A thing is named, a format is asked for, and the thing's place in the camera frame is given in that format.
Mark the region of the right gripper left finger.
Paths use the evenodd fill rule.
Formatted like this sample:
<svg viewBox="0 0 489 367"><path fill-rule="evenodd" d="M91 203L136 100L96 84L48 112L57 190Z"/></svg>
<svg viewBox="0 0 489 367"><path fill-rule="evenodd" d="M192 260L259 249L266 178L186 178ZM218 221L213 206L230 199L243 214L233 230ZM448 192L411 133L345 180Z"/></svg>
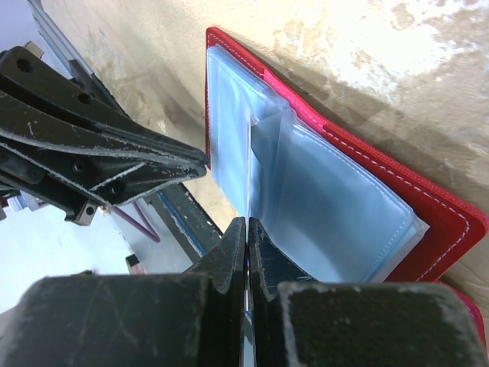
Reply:
<svg viewBox="0 0 489 367"><path fill-rule="evenodd" d="M1 338L3 366L240 366L244 218L180 274L45 278Z"/></svg>

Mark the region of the red leather card holder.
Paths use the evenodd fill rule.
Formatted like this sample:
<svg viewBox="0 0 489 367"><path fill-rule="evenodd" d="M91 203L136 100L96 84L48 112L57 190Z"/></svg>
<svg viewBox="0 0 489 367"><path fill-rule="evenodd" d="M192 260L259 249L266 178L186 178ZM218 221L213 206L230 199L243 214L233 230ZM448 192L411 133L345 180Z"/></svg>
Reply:
<svg viewBox="0 0 489 367"><path fill-rule="evenodd" d="M487 235L479 209L321 115L216 27L206 153L238 214L325 283L437 281Z"/></svg>

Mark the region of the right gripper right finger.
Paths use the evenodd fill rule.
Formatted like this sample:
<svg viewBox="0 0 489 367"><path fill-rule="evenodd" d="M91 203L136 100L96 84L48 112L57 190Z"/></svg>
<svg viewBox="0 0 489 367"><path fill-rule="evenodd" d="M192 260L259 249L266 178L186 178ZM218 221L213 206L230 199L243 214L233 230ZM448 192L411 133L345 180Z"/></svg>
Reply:
<svg viewBox="0 0 489 367"><path fill-rule="evenodd" d="M325 284L249 222L258 366L485 366L467 307L434 283Z"/></svg>

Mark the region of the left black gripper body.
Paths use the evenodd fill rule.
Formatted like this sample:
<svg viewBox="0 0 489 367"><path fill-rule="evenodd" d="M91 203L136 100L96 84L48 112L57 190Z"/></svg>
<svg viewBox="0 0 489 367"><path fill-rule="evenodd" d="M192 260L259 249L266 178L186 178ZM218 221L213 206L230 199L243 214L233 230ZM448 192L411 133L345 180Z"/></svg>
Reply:
<svg viewBox="0 0 489 367"><path fill-rule="evenodd" d="M54 205L65 212L67 222L78 226L89 226L98 209L95 202L37 169L21 167L16 172L13 167L1 164L1 182Z"/></svg>

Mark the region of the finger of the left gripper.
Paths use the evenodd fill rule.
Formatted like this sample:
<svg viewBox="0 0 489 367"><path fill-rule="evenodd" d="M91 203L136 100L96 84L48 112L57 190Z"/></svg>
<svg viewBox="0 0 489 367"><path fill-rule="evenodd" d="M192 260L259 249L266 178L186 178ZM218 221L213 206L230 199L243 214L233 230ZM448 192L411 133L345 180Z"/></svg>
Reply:
<svg viewBox="0 0 489 367"><path fill-rule="evenodd" d="M1 164L39 170L98 206L183 181L183 158L127 141L2 141Z"/></svg>
<svg viewBox="0 0 489 367"><path fill-rule="evenodd" d="M24 47L1 55L1 136L68 154L152 164L165 180L206 175L206 155L115 111Z"/></svg>

